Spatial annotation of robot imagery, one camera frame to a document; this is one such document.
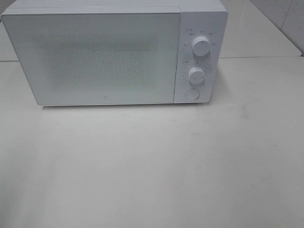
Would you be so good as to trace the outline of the white round door-release button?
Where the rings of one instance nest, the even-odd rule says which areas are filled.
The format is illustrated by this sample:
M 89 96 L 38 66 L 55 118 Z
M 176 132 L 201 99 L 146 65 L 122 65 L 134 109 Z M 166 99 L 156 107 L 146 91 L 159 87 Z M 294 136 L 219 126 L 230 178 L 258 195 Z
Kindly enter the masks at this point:
M 195 101 L 199 98 L 200 92 L 197 89 L 189 89 L 185 93 L 185 97 L 188 100 Z

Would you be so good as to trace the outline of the white microwave knob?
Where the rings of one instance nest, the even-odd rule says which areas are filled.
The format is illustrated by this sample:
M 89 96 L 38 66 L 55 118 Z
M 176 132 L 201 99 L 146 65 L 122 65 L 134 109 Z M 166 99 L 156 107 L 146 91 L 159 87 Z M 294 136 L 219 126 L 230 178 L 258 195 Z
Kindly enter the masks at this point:
M 203 83 L 205 72 L 200 67 L 193 67 L 188 71 L 188 80 L 191 84 L 197 85 Z
M 211 40 L 205 34 L 200 34 L 196 36 L 190 44 L 192 52 L 196 56 L 203 57 L 210 52 Z

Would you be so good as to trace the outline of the white microwave oven body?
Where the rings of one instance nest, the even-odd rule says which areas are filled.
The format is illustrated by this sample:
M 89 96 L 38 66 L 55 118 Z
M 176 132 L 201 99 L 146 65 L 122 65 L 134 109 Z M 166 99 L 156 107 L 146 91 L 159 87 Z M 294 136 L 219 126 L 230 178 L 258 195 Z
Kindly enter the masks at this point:
M 180 14 L 174 98 L 171 104 L 207 103 L 211 97 L 228 19 L 227 10 L 218 0 L 18 0 L 4 10 L 1 20 L 3 22 L 5 15 L 157 13 Z M 194 55 L 190 44 L 200 34 L 207 35 L 211 40 L 210 52 L 203 57 Z M 194 85 L 189 82 L 188 71 L 193 67 L 204 70 L 203 83 Z M 185 93 L 189 89 L 199 90 L 197 100 L 186 99 Z

